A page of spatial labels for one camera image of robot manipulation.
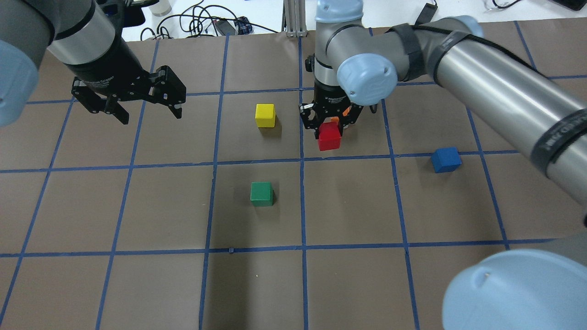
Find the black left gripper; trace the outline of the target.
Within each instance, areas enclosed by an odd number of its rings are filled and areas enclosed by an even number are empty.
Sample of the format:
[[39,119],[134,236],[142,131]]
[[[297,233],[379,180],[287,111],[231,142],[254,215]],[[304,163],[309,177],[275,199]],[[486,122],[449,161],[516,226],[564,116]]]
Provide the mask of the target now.
[[72,65],[75,74],[71,93],[91,114],[104,113],[128,125],[129,114],[120,102],[144,100],[167,106],[182,119],[187,89],[167,65],[150,73],[139,64]]

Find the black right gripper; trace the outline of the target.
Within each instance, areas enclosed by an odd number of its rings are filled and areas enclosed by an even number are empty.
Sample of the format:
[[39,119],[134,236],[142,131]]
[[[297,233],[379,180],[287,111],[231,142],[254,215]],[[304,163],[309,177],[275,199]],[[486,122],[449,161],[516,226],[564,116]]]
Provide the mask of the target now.
[[363,108],[352,102],[340,87],[315,87],[312,101],[299,105],[299,115],[304,128],[312,130],[318,140],[319,126],[326,119],[338,115],[339,132],[343,136],[344,130],[358,121]]

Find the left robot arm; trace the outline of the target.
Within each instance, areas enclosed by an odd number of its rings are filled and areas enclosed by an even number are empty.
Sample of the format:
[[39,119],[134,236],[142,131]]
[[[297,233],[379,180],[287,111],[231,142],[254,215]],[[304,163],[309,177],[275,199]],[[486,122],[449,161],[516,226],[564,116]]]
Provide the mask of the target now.
[[3,0],[1,2],[0,121],[20,118],[39,81],[46,51],[75,76],[71,93],[92,114],[127,125],[121,102],[144,100],[182,117],[187,92],[168,66],[150,73],[122,38],[144,22],[155,0]]

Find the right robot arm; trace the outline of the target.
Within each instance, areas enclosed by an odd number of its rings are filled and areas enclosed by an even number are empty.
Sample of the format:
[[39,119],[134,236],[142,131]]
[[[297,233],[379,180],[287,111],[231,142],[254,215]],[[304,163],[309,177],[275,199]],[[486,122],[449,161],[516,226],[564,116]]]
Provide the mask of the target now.
[[[376,110],[398,82],[428,74],[474,111],[582,207],[586,206],[586,102],[507,49],[470,16],[402,24],[371,36],[361,0],[316,3],[315,98],[300,106],[307,129],[336,133],[363,106]],[[586,234],[541,248],[496,253],[461,271],[444,294],[445,330],[584,330]]]

